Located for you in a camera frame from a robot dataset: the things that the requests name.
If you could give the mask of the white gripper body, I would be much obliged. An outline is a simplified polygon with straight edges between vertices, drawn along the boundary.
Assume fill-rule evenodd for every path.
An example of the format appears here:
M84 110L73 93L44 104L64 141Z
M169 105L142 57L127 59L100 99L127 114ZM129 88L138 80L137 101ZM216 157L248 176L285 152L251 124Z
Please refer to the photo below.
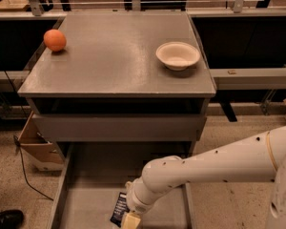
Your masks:
M152 192L142 178L127 181L125 186L127 206L131 212L138 215L146 214L159 199L159 194Z

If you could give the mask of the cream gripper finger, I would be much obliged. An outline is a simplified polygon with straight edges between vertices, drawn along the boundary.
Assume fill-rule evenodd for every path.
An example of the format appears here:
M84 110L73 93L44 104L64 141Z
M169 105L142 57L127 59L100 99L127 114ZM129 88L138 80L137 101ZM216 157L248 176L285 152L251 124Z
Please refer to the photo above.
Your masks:
M128 212L123 215L121 228L122 229L137 229L141 222L141 217L133 212Z

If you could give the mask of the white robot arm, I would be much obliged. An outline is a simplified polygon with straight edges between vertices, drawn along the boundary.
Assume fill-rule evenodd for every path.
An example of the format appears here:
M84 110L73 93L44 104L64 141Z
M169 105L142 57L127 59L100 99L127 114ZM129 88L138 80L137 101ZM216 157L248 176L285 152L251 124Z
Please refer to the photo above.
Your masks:
M127 184L130 211L122 229L136 229L143 214L173 188L187 182L275 183L266 229L286 229L286 126L182 159L166 156L148 162L141 177Z

